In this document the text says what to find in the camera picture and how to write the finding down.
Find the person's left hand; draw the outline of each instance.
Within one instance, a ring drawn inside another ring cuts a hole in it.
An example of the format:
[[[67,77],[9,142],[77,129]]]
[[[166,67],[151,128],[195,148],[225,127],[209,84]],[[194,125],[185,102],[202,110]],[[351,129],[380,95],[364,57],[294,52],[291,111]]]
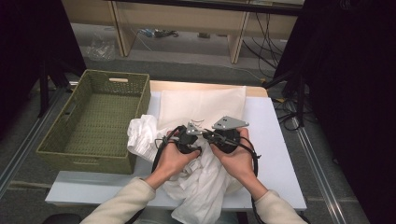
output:
[[[181,153],[175,143],[169,142],[163,149],[160,160],[155,171],[148,176],[145,181],[154,189],[157,189],[172,175],[180,173],[183,168],[200,155],[200,150],[195,150],[190,154]]]

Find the hand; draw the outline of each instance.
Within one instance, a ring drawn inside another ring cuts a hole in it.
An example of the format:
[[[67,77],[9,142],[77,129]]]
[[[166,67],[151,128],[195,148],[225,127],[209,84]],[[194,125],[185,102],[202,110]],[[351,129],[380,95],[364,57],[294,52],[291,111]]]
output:
[[[240,128],[237,129],[237,131],[241,137],[248,139],[248,129]],[[241,138],[240,144],[251,148],[250,143],[246,139]],[[241,177],[254,175],[251,154],[246,149],[237,147],[235,151],[227,154],[213,144],[210,146],[213,154],[219,158],[220,162],[231,176],[239,180]]]
[[[181,153],[176,145],[169,142],[163,149],[155,171],[145,181],[154,189],[159,188],[172,175],[177,175],[192,160],[200,155],[201,151],[195,150],[190,154]]]
[[[248,129],[236,129],[241,137],[248,139]],[[244,138],[239,141],[240,144],[251,148],[250,143]],[[252,158],[250,152],[242,147],[237,147],[234,152],[227,154],[222,152],[218,147],[211,144],[213,154],[219,158],[224,168],[231,176],[235,177],[257,201],[264,195],[268,189],[254,175]]]

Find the metal rail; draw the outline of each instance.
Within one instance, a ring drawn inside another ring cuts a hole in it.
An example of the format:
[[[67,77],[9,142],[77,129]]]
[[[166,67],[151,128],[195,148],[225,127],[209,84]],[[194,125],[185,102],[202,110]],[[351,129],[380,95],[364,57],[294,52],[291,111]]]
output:
[[[293,103],[288,103],[288,106],[291,111],[296,110]],[[298,127],[297,118],[294,117],[292,119],[292,122],[294,127],[297,128]],[[334,193],[332,192],[332,188],[329,184],[329,181],[327,180],[326,175],[324,174],[323,169],[320,165],[320,162],[318,161],[318,157],[315,153],[315,150],[312,147],[311,142],[309,141],[305,128],[300,127],[297,130],[297,133],[303,145],[304,152],[306,157],[308,158],[308,162],[311,166],[312,172],[314,173],[315,179],[318,182],[318,186],[323,196],[324,202],[327,204],[333,223],[340,223],[340,224],[347,223],[343,211],[341,210],[341,206],[338,203]]]
[[[61,99],[61,97],[65,94],[65,91],[66,88],[59,88],[55,91],[55,93],[50,99],[49,109],[41,118],[37,119],[32,129],[27,134],[26,138],[23,140],[18,150],[15,152],[11,161],[8,163],[6,169],[1,174],[0,199],[6,193],[9,183],[20,169],[27,155],[29,154],[30,151],[32,151],[32,148],[35,145],[35,142],[37,141],[37,137],[42,133],[43,127],[48,122],[49,114],[52,112],[54,106],[59,101],[59,99]]]

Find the white table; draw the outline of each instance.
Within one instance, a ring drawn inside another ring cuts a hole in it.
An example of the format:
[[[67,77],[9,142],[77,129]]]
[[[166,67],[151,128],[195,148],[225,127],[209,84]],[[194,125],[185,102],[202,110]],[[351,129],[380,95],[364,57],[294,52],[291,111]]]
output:
[[[148,114],[158,117],[160,99],[160,92],[151,93]],[[268,189],[276,190],[295,210],[304,211],[306,209],[304,197],[271,99],[248,96],[243,120],[249,123],[250,140],[257,154],[262,155],[259,159],[260,181]],[[132,175],[61,171],[52,185],[46,202],[57,205],[103,203],[112,198],[134,176],[149,175],[151,165],[150,162],[138,158]],[[174,209],[180,204],[180,201],[172,200],[162,188],[159,188],[156,198],[148,203],[148,207]],[[222,207],[229,211],[251,209],[250,194],[246,189],[240,189],[225,195]]]

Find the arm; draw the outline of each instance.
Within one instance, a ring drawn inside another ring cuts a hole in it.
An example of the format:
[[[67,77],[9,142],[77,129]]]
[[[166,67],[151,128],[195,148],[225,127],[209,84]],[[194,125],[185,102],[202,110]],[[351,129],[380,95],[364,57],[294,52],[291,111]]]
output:
[[[151,175],[144,180],[134,178],[114,198],[99,205],[81,223],[123,224],[127,222],[134,214],[146,207],[149,201],[155,198],[155,190],[157,188],[172,175],[180,173],[199,154],[200,151],[182,154],[177,150],[175,144],[168,144],[163,150],[157,168]]]
[[[248,129],[237,130],[241,137],[248,139]],[[249,147],[247,140],[241,138],[240,143]],[[251,154],[238,147],[234,152],[226,154],[211,145],[213,153],[219,158],[227,172],[235,177],[251,194],[255,201],[257,213],[265,223],[305,223],[294,209],[279,195],[268,190],[254,175]]]

